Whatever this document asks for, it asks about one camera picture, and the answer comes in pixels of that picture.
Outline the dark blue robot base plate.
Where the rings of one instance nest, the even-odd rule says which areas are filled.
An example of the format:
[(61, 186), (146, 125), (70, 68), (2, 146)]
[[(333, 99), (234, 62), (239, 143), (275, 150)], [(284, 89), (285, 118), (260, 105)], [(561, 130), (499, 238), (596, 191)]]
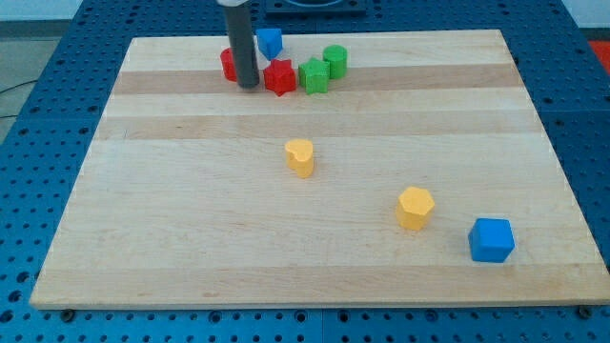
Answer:
[(362, 14), (367, 0), (263, 0), (267, 14)]

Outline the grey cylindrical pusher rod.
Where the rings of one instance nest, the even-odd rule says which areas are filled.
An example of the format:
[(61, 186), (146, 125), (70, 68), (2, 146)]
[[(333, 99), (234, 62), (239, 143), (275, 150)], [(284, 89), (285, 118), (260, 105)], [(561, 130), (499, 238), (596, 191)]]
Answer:
[(249, 0), (223, 0), (226, 31), (233, 52), (236, 82), (242, 89), (259, 84)]

